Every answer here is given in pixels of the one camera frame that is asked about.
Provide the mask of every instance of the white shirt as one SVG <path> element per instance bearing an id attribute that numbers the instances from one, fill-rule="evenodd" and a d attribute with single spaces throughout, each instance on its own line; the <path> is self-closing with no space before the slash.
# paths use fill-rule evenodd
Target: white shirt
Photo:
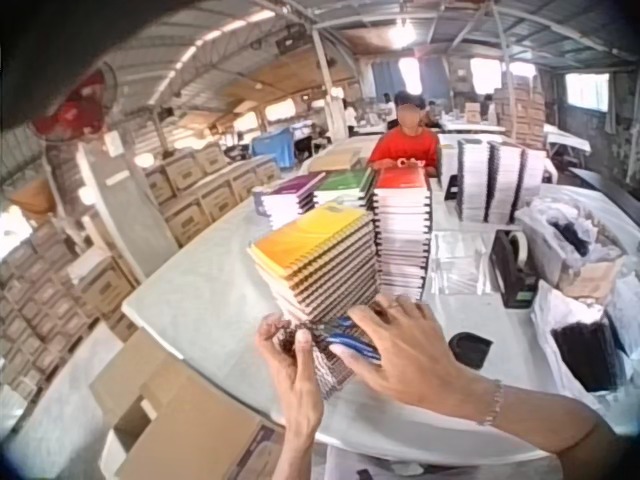
<path id="1" fill-rule="evenodd" d="M 386 107 L 387 111 L 389 112 L 389 114 L 387 115 L 387 122 L 397 119 L 398 113 L 396 112 L 396 104 L 393 102 L 389 102 L 386 104 Z"/>
<path id="2" fill-rule="evenodd" d="M 347 124 L 347 127 L 357 127 L 358 122 L 356 122 L 356 111 L 353 107 L 347 107 L 344 111 L 344 121 Z"/>

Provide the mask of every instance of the red fan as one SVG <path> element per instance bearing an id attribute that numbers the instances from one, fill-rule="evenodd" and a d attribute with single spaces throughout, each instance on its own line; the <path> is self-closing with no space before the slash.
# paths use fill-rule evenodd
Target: red fan
<path id="1" fill-rule="evenodd" d="M 103 63 L 73 89 L 53 114 L 37 118 L 31 125 L 49 143 L 99 133 L 115 103 L 117 90 L 113 69 Z"/>

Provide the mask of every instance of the silver bracelet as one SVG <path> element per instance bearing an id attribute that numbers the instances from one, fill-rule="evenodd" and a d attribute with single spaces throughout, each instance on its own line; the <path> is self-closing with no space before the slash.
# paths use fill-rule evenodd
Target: silver bracelet
<path id="1" fill-rule="evenodd" d="M 502 410 L 502 404 L 504 403 L 504 385 L 500 380 L 495 380 L 495 384 L 496 391 L 493 394 L 493 408 L 482 422 L 478 422 L 478 425 L 482 427 L 492 426 L 496 418 L 498 418 L 498 415 L 500 415 L 500 410 Z"/>

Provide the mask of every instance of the person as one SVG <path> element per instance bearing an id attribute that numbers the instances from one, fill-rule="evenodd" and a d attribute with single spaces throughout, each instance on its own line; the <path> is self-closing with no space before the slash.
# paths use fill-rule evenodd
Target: person
<path id="1" fill-rule="evenodd" d="M 438 118 L 438 107 L 436 102 L 433 100 L 429 100 L 429 106 L 425 110 L 424 113 L 424 125 L 427 128 L 437 128 L 442 130 L 442 125 L 440 124 L 440 120 Z"/>
<path id="2" fill-rule="evenodd" d="M 398 114 L 396 113 L 396 104 L 388 93 L 384 94 L 384 105 L 387 110 L 387 131 L 393 130 L 398 126 Z"/>
<path id="3" fill-rule="evenodd" d="M 624 476 L 620 460 L 634 462 L 633 451 L 595 411 L 582 402 L 525 390 L 488 379 L 459 364 L 431 309 L 408 297 L 378 295 L 374 308 L 359 305 L 349 317 L 364 330 L 382 361 L 373 365 L 354 350 L 331 351 L 371 389 L 400 403 L 491 425 L 560 460 L 566 480 L 637 478 Z M 289 323 L 279 314 L 263 319 L 256 344 L 269 366 L 285 417 L 285 440 L 274 480 L 310 477 L 314 435 L 324 413 L 314 375 L 312 339 L 300 329 L 295 359 L 273 339 Z M 616 467 L 616 476 L 609 476 Z"/>
<path id="4" fill-rule="evenodd" d="M 349 137 L 353 137 L 356 133 L 358 122 L 356 121 L 356 110 L 344 98 L 342 99 L 344 106 L 344 122 L 349 130 Z"/>
<path id="5" fill-rule="evenodd" d="M 384 134 L 375 146 L 369 164 L 373 168 L 418 165 L 430 176 L 436 174 L 438 137 L 420 125 L 424 99 L 406 91 L 395 96 L 399 126 Z"/>
<path id="6" fill-rule="evenodd" d="M 491 107 L 492 103 L 493 95 L 487 93 L 484 96 L 482 102 L 480 102 L 480 118 L 482 118 L 482 120 L 487 120 L 487 118 L 489 117 L 489 108 Z"/>

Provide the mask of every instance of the orange notebook cover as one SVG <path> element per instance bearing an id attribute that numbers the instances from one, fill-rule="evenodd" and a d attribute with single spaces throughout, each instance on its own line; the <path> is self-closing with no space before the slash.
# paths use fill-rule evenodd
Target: orange notebook cover
<path id="1" fill-rule="evenodd" d="M 285 277 L 367 220 L 364 210 L 327 203 L 256 241 L 249 253 L 266 270 Z"/>
<path id="2" fill-rule="evenodd" d="M 380 172 L 375 188 L 429 189 L 429 180 L 422 168 L 385 168 Z"/>

